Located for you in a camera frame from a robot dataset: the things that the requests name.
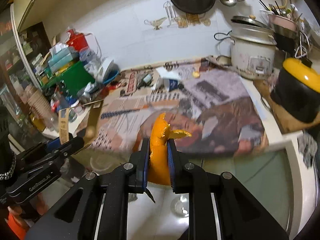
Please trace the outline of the large orange peel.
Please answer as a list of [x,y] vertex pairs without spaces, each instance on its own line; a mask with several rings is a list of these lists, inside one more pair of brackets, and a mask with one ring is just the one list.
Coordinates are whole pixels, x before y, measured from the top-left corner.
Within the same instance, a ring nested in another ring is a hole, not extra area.
[[191,133],[182,129],[172,130],[170,124],[165,120],[165,113],[161,113],[156,118],[150,135],[149,182],[170,185],[167,142],[169,139],[191,136]]

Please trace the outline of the white trash bowl on floor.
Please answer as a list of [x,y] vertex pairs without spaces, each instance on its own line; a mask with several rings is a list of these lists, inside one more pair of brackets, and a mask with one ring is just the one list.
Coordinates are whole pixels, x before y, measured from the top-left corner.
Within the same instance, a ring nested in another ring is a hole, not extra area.
[[170,204],[171,212],[180,218],[189,216],[189,197],[187,194],[180,194]]

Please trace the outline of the glass door cabinet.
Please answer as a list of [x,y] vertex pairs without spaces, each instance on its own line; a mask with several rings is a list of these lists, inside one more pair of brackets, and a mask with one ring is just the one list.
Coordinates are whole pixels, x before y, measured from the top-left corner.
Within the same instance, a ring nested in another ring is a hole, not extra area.
[[10,134],[21,141],[44,139],[46,126],[30,110],[24,89],[31,84],[30,76],[17,50],[12,30],[10,9],[1,12],[1,104],[9,112]]

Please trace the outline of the green plastic box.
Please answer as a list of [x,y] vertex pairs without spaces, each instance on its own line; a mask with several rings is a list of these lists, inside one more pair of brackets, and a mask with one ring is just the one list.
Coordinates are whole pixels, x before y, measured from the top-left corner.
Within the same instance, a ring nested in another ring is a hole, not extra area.
[[76,96],[78,91],[86,87],[88,83],[95,83],[95,78],[85,70],[83,63],[78,61],[59,76],[52,77],[47,84],[42,86],[42,90],[60,82],[72,96]]

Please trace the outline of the newspaper sheet on counter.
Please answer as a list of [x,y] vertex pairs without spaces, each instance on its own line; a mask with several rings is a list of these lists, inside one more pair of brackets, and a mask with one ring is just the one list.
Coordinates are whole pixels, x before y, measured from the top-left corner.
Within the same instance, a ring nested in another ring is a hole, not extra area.
[[213,65],[199,78],[162,82],[164,93],[104,100],[99,132],[91,146],[101,151],[133,152],[148,138],[156,118],[165,113],[172,129],[191,133],[175,141],[178,150],[202,156],[233,156],[268,145],[262,120],[242,78]]

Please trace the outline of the wooden cutting board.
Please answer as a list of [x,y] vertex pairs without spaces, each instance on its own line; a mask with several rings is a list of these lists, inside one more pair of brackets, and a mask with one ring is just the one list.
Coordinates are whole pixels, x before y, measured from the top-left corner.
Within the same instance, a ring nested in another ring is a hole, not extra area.
[[254,80],[253,85],[256,87],[260,95],[266,100],[267,104],[271,109],[277,125],[282,134],[292,133],[303,129],[309,129],[312,127],[319,126],[319,113],[312,123],[303,123],[295,119],[288,111],[286,111],[281,105],[275,103],[269,92],[269,86],[264,80]]

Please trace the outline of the blue plastic basin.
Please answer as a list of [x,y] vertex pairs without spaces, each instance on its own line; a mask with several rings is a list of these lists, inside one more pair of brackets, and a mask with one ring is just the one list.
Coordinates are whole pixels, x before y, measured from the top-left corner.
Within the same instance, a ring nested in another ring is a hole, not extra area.
[[109,75],[107,76],[106,80],[103,81],[103,85],[108,85],[111,83],[117,76],[119,75],[119,70],[113,69],[109,72]]

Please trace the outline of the white perforated round lid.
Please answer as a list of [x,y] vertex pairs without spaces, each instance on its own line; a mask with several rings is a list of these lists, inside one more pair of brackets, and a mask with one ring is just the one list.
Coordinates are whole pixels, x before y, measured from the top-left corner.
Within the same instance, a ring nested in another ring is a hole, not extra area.
[[109,73],[113,69],[113,65],[114,60],[110,59],[109,57],[103,59],[95,77],[97,83],[103,83],[107,79]]

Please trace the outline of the red plastic jug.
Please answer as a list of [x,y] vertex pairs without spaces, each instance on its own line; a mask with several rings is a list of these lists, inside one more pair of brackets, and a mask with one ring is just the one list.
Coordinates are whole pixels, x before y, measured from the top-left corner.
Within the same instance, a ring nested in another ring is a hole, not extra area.
[[85,35],[77,32],[75,29],[68,29],[68,40],[66,41],[69,47],[73,47],[77,52],[89,47]]

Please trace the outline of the retro printed table mat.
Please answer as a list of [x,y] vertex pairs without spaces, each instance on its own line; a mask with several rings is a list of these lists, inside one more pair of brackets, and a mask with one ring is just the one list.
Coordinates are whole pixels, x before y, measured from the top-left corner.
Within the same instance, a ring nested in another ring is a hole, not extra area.
[[[178,74],[181,80],[188,80],[193,78],[193,72],[209,71],[213,68],[213,64],[206,59],[201,59],[201,61],[195,62],[167,62],[162,67],[169,72],[173,71]],[[164,86],[158,85],[160,75],[156,69],[156,66],[144,66],[140,69],[124,70],[107,85],[108,91],[119,97],[164,93]],[[148,73],[152,74],[152,83],[148,87],[138,89],[141,79]]]

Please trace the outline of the small orange peel piece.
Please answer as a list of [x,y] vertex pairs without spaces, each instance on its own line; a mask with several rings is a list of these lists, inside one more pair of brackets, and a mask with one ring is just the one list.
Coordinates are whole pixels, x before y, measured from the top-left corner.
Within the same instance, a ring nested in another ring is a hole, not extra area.
[[194,78],[199,78],[200,77],[200,73],[199,72],[193,72],[192,73]]

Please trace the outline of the small dark glass bottle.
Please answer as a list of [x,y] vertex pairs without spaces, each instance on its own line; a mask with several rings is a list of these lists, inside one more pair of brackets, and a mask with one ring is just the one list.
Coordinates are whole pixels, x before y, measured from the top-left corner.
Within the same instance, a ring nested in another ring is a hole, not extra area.
[[138,84],[138,89],[141,89],[143,87],[148,87],[152,83],[153,77],[152,74],[148,73],[146,76],[144,76],[140,83]]

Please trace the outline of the black pot yellow lid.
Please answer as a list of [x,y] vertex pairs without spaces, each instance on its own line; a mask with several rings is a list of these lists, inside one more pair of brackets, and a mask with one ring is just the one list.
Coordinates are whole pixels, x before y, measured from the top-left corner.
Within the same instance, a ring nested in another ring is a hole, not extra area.
[[270,97],[295,119],[312,123],[319,112],[319,74],[299,59],[287,58]]

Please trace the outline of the white rice cooker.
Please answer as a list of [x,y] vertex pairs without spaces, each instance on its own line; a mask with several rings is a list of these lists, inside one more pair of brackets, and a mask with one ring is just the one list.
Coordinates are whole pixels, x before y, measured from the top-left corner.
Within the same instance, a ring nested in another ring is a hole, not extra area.
[[232,67],[246,79],[268,78],[273,72],[277,45],[273,30],[245,16],[233,16],[231,22]]

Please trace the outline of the pink utensil holder bowl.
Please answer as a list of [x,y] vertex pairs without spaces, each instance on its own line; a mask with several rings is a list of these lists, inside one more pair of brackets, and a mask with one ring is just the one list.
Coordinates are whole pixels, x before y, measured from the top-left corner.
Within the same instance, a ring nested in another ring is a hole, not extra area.
[[295,22],[292,20],[289,20],[288,18],[275,15],[275,14],[268,14],[269,23],[272,27],[275,25],[289,29],[291,31],[297,31],[298,26]]

